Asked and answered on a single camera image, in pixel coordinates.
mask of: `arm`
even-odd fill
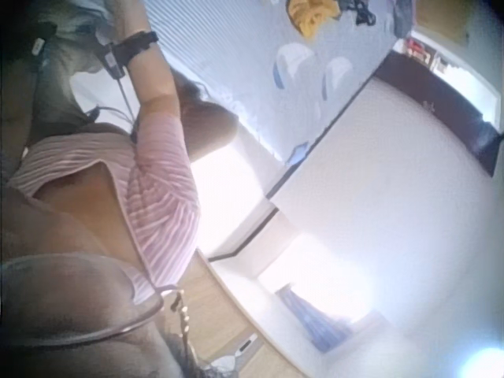
[[[141,0],[110,0],[118,39],[150,30]],[[153,282],[174,284],[195,251],[199,203],[173,76],[156,45],[128,65],[140,101],[136,167],[127,212]]]
[[[118,40],[138,32],[150,32],[150,23],[141,0],[109,0],[115,15]],[[128,71],[140,102],[140,121],[150,113],[167,113],[180,118],[179,98],[172,71],[159,46],[135,56]]]

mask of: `blue curtain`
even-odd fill
[[[278,290],[276,294],[298,318],[309,333],[313,345],[320,352],[327,353],[333,350],[352,334],[346,321],[335,320],[322,313],[296,295],[290,284]]]

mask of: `wire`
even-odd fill
[[[133,115],[133,110],[129,105],[128,98],[126,97],[126,93],[124,92],[123,84],[120,82],[120,79],[117,79],[117,84],[119,84],[119,89],[120,89],[121,94],[123,95],[124,102],[126,103],[126,106],[128,107],[129,113],[132,115],[133,123],[135,123],[135,116]]]
[[[116,108],[112,108],[110,106],[97,106],[97,108],[100,109],[100,110],[109,110],[111,112],[116,112],[116,113],[118,113],[118,114],[120,114],[122,116],[121,119],[126,120],[130,124],[134,124],[135,123],[135,121],[132,120],[130,117],[128,117],[126,115],[126,113],[123,112],[122,110],[119,110],[119,109],[116,109]]]

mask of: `sunlight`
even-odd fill
[[[502,378],[504,376],[504,350],[488,348],[464,365],[461,378]]]
[[[245,220],[263,198],[255,173],[228,145],[192,165],[202,220],[198,246],[211,254]]]
[[[372,308],[371,285],[360,269],[311,235],[300,235],[259,280],[272,293],[292,284],[295,294],[320,311],[353,322]]]

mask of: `glasses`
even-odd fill
[[[170,309],[179,314],[185,354],[192,353],[183,291],[155,287],[122,261],[80,253],[30,256],[3,264],[0,277],[1,348],[54,350],[126,335],[153,321],[164,308],[163,295],[174,292]],[[107,320],[114,306],[125,319]]]

